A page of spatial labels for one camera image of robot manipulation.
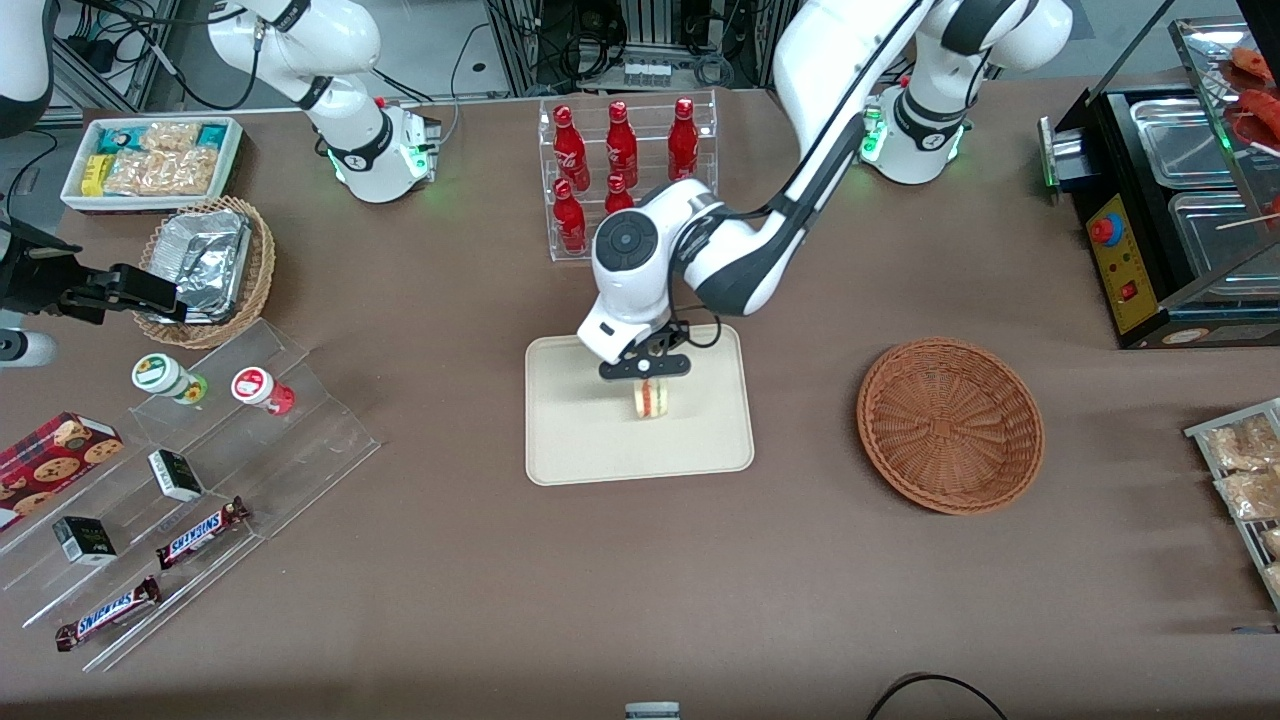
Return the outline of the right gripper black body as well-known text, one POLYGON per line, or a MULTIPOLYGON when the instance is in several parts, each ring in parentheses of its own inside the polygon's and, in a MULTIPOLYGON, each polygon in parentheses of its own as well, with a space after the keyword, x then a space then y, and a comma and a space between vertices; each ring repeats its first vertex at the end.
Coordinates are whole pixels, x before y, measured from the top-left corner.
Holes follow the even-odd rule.
POLYGON ((4 310, 86 323, 105 320, 109 288, 119 281, 119 272, 81 265, 81 246, 24 222, 4 222, 1 227, 9 238, 1 264, 4 310))

